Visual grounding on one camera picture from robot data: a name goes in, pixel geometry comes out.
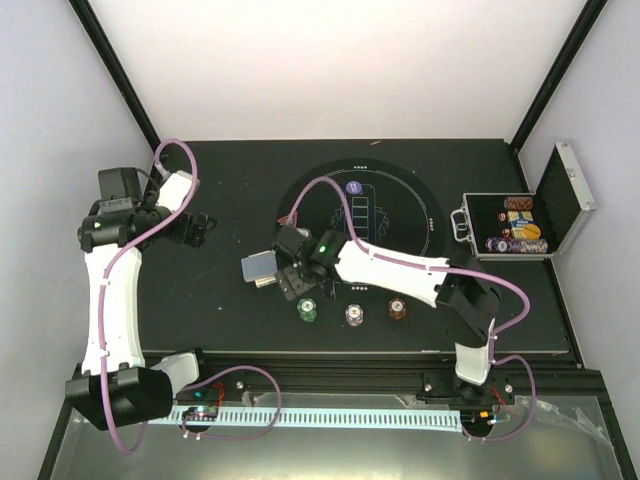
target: stack of poker chips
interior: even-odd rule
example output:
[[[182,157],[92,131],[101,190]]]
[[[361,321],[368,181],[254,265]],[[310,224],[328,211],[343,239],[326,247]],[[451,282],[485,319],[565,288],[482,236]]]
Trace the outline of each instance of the stack of poker chips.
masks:
[[[305,322],[313,322],[318,316],[316,302],[314,302],[311,298],[302,298],[298,302],[298,314],[300,315],[300,318]]]
[[[533,210],[533,197],[507,197],[504,199],[504,208],[507,210]]]
[[[491,253],[547,253],[549,249],[549,243],[543,238],[527,240],[490,237],[485,246]]]

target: poker table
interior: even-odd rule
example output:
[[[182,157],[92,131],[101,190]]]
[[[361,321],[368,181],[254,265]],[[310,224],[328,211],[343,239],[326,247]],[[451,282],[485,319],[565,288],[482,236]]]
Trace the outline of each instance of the poker table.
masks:
[[[398,294],[335,282],[308,292],[317,318],[304,322],[296,302],[276,285],[243,280],[241,259],[271,248],[279,223],[302,188],[329,176],[344,189],[345,212],[328,185],[314,187],[298,209],[296,226],[314,236],[344,230],[352,216],[358,236],[413,255],[465,258],[448,215],[463,193],[526,192],[520,166],[502,140],[314,140],[190,142],[200,187],[189,207],[218,220],[206,243],[180,247],[159,240],[143,254],[139,334],[147,353],[201,347],[209,353],[440,355],[454,350],[447,315],[404,298],[407,315],[389,315]],[[179,148],[168,148],[169,169],[189,169]],[[505,332],[497,352],[571,354],[570,323],[549,262],[489,262],[481,267],[520,286],[529,317]],[[518,314],[521,302],[501,291],[496,322]],[[345,310],[361,305],[352,327]]]

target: robotic arm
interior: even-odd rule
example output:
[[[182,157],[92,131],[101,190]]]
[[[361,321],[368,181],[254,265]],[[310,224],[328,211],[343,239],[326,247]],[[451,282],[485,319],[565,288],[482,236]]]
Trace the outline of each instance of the robotic arm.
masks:
[[[284,225],[274,250],[284,267],[275,274],[280,289],[293,300],[325,280],[376,285],[412,296],[433,308],[447,306],[456,348],[456,375],[482,385],[489,373],[489,341],[498,309],[498,293],[487,282],[442,271],[449,259],[407,255],[326,232],[315,239]],[[489,325],[488,335],[484,329]]]
[[[100,392],[101,358],[107,358],[109,392],[117,426],[163,417],[177,392],[199,376],[194,352],[164,358],[146,368],[138,339],[137,284],[142,250],[159,237],[199,247],[215,227],[206,215],[183,212],[175,222],[127,250],[109,277],[104,301],[107,351],[100,349],[98,311],[103,274],[114,256],[131,240],[148,232],[175,212],[191,188],[191,175],[177,172],[157,191],[143,196],[137,171],[116,168],[99,172],[102,200],[94,203],[78,230],[90,283],[89,341],[81,376],[65,385],[67,400],[98,429],[106,430]]]

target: metal frame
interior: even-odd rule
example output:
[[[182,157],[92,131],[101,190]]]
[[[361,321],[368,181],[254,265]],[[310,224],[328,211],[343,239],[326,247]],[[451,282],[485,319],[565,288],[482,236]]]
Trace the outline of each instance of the metal frame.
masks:
[[[148,360],[152,364],[158,362],[160,357]],[[575,366],[567,368],[565,365],[553,364],[553,362],[537,361],[532,357],[529,357],[529,360],[535,372],[538,395],[595,396],[598,399],[623,478],[637,479],[601,373],[595,370],[577,369]],[[416,395],[425,391],[424,375],[453,375],[453,358],[450,362],[443,359],[405,358],[392,361],[352,359],[347,363],[334,358],[304,356],[273,358],[267,355],[239,357],[227,354],[205,357],[203,376],[238,364],[255,365],[268,370],[278,380],[285,393]],[[530,393],[527,373],[520,366],[505,365],[495,367],[492,371],[497,377],[508,377],[515,394]],[[229,375],[223,379],[230,400],[234,399],[231,398],[234,395],[239,398],[241,394],[236,388],[236,382],[239,379],[242,380],[244,391],[260,394],[271,392],[273,389],[271,383],[257,373],[244,372],[239,375]],[[38,476],[39,480],[48,479],[53,473],[70,413],[71,407],[65,403],[51,437],[47,455]]]

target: poker chip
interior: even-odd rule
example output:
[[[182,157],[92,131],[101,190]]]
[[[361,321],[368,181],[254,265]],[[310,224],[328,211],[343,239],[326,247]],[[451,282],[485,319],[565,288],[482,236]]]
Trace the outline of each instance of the poker chip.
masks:
[[[349,305],[345,310],[347,323],[352,327],[357,327],[364,321],[364,312],[360,305]]]
[[[504,238],[501,238],[496,243],[495,248],[496,248],[496,251],[500,253],[506,253],[509,251],[509,241],[505,240]]]
[[[399,299],[393,298],[389,302],[389,316],[394,320],[401,320],[407,314],[407,304]]]
[[[311,298],[302,298],[298,302],[298,314],[305,322],[313,322],[318,316],[316,302]]]
[[[533,210],[533,197],[507,197],[504,200],[507,210]]]
[[[541,234],[542,232],[540,231],[540,227],[534,223],[530,223],[526,227],[522,228],[522,235],[528,240],[537,240],[540,238]]]

